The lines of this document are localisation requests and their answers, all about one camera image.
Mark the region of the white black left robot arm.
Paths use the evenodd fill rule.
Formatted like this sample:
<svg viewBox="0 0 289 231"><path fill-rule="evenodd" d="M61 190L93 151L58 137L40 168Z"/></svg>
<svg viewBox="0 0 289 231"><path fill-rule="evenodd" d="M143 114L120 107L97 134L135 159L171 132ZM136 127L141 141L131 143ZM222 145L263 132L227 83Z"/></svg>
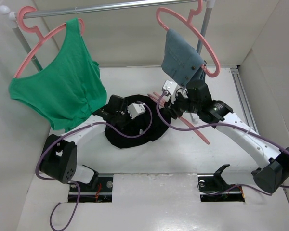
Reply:
<svg viewBox="0 0 289 231"><path fill-rule="evenodd" d="M62 184L77 182L88 191L94 190L98 184L98 172L78 163L80 147L105 129L122 128L130 121L128 100L112 95L108 104L74 129L61 135L49 135L36 166L37 177Z"/></svg>

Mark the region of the pink plastic hanger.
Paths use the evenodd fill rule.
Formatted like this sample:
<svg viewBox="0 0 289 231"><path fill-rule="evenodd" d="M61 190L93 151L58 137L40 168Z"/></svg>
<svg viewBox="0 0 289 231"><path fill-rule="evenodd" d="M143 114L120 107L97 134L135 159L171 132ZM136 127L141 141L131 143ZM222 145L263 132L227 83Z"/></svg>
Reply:
<svg viewBox="0 0 289 231"><path fill-rule="evenodd" d="M153 92L152 94L148 94L148 97L153 100L154 102L157 102L160 95L156 92ZM162 99L159 103L160 108L164 108L164 104L166 103L165 99ZM186 120L184 117L179 117L179 120L184 123L188 128L193 128L194 125L190 123L188 120ZM203 133L201 133L199 130L193 130L195 134L197 134L207 145L210 145L210 141L204 136Z"/></svg>

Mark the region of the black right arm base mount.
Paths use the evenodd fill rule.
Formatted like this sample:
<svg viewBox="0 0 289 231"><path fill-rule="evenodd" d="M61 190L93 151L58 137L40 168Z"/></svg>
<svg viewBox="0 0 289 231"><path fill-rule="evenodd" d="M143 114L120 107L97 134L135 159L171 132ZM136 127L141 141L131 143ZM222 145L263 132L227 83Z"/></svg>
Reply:
<svg viewBox="0 0 289 231"><path fill-rule="evenodd" d="M229 166L230 164L225 164L214 173L197 175L197 188L201 202L245 202L242 187L227 184L222 177L223 171Z"/></svg>

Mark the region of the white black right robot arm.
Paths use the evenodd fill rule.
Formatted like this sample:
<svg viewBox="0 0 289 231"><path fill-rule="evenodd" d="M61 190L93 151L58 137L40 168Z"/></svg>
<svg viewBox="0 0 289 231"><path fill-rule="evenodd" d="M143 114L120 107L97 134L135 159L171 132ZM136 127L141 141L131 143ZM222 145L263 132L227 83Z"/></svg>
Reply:
<svg viewBox="0 0 289 231"><path fill-rule="evenodd" d="M289 148L260 136L229 105L212 99L204 81L195 80L182 87L167 80L162 91L169 97L165 106L174 118L183 113L197 114L204 126L223 133L247 152L258 165L252 175L261 190L273 194L279 187L284 187L289 177Z"/></svg>

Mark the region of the black t shirt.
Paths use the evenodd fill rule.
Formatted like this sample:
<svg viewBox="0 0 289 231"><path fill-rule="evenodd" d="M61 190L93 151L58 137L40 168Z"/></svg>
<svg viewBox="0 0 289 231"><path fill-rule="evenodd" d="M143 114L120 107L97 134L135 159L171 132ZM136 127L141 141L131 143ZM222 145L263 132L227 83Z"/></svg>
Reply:
<svg viewBox="0 0 289 231"><path fill-rule="evenodd" d="M120 149L140 146L159 139L169 129L159 118L156 111L156 103L148 96L137 94L128 96L125 99L129 104L141 101L150 108L151 112L146 111L144 114L137 116L124 128L119 126L115 126L115 128L127 136L140 135L146 128L148 131L138 138L130 139L119 135L112 128L106 127L105 136L112 145Z"/></svg>

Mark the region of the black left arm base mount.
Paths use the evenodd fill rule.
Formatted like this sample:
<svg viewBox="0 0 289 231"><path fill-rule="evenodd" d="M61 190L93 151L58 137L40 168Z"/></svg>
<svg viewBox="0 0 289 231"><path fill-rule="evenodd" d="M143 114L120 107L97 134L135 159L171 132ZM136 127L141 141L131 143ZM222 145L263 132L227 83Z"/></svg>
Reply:
<svg viewBox="0 0 289 231"><path fill-rule="evenodd" d="M80 203L111 203L114 174L94 172L90 183L77 182L80 188Z"/></svg>

